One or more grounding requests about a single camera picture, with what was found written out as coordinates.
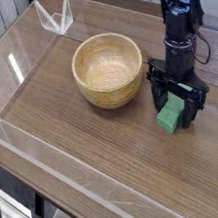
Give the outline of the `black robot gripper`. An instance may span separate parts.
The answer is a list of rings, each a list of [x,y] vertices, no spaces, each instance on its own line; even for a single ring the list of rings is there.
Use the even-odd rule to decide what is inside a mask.
[[[209,86],[198,77],[195,71],[185,75],[184,80],[177,80],[166,70],[166,62],[161,59],[149,58],[146,79],[150,81],[153,102],[160,111],[168,99],[168,91],[185,99],[184,108],[180,115],[182,128],[188,128],[194,121],[198,109],[203,110]]]

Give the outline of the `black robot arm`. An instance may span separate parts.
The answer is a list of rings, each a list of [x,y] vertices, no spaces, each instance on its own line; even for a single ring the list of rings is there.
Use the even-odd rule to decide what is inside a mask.
[[[196,74],[194,68],[197,40],[203,35],[204,11],[201,0],[159,0],[163,21],[165,58],[148,59],[147,79],[150,81],[153,102],[162,111],[168,97],[173,94],[183,100],[178,115],[178,126],[187,128],[196,114],[204,108],[209,86]]]

